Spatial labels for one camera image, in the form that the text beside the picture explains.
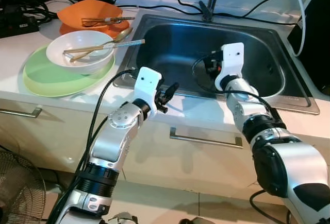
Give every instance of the kitchen counter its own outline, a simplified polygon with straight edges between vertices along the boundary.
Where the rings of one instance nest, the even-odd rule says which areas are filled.
[[[49,9],[58,11],[67,6],[66,2],[56,1],[49,3]],[[124,10],[123,15],[135,16],[139,9]],[[177,12],[162,12],[159,14],[169,14],[170,16],[183,17]],[[199,20],[199,16],[189,16],[190,19]],[[289,53],[292,55],[292,49],[289,47],[286,39],[292,27],[282,25],[272,25],[248,20],[237,20],[231,18],[215,18],[214,22],[236,24],[243,26],[255,26],[275,29],[282,38]],[[40,27],[39,32],[26,35],[14,36],[0,39],[0,55],[4,66],[0,68],[0,98],[30,102],[40,105],[68,108],[82,111],[93,111],[97,98],[105,83],[118,70],[118,67],[125,55],[127,48],[118,48],[115,53],[115,66],[108,73],[105,80],[96,86],[78,94],[62,98],[46,98],[36,96],[30,93],[23,84],[22,70],[25,61],[29,55],[37,48],[50,43],[53,39],[60,36],[59,27],[61,22],[54,20]],[[300,61],[292,56],[298,70],[305,79],[315,101],[320,109],[319,115],[310,115],[279,110],[284,123],[290,132],[294,134],[319,137],[330,142],[330,97],[321,94],[313,85],[311,79],[302,67]],[[105,95],[102,113],[108,113],[117,108],[126,100],[131,100],[132,90],[122,89],[111,86]],[[169,124],[181,124],[209,128],[214,130],[223,130],[228,132],[238,132],[231,112],[223,101],[214,99],[204,99],[186,96],[174,96],[168,103],[169,111],[167,114],[159,113],[154,118],[157,121]]]

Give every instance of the stainless steel sink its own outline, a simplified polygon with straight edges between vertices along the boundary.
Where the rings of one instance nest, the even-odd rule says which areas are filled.
[[[243,42],[243,77],[260,96],[280,109],[319,113],[275,30],[145,14],[133,39],[145,39],[146,44],[130,47],[119,71],[147,66],[162,73],[165,86],[179,82],[177,94],[220,100],[224,99],[223,95],[204,91],[196,83],[192,65],[223,44]],[[197,65],[195,72],[200,85],[215,90],[203,63]],[[115,85],[126,88],[132,88],[134,83],[129,76],[115,81]]]

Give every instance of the electric fan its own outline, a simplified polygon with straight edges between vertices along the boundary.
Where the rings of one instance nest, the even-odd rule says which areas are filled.
[[[45,193],[43,178],[30,161],[0,152],[0,224],[40,223]]]

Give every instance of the drawer handle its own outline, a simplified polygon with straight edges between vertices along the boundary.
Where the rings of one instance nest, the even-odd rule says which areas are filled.
[[[39,116],[39,114],[41,113],[41,111],[42,111],[42,109],[39,107],[36,107],[33,110],[33,112],[31,112],[31,113],[12,111],[12,110],[7,110],[7,109],[0,109],[0,113],[6,113],[6,114],[21,116],[21,117],[31,117],[31,118],[37,118]]]
[[[176,132],[176,128],[171,127],[170,138],[188,141],[188,142],[195,142],[195,143],[220,145],[220,146],[227,146],[227,147],[232,147],[232,148],[243,148],[242,138],[240,138],[238,136],[235,137],[235,143],[233,144],[233,143],[225,143],[225,142],[218,142],[218,141],[212,141],[212,140],[207,140],[207,139],[189,137],[189,136],[184,136],[184,135],[177,135],[177,134],[175,134],[175,132]]]

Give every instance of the metal spoon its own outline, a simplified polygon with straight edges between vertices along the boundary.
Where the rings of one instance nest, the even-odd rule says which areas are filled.
[[[105,43],[103,43],[102,45],[106,45],[106,44],[110,44],[110,43],[118,43],[120,41],[122,41],[123,39],[125,39],[131,32],[133,31],[133,28],[129,27],[129,28],[126,28],[125,30],[121,31],[116,37],[114,40],[112,41],[107,41]],[[70,62],[74,62],[80,58],[83,58],[85,56],[87,56],[89,53],[91,53],[92,51],[88,51],[86,53],[83,53],[83,54],[80,54],[80,55],[77,55],[77,56],[73,56],[71,59],[70,59]]]

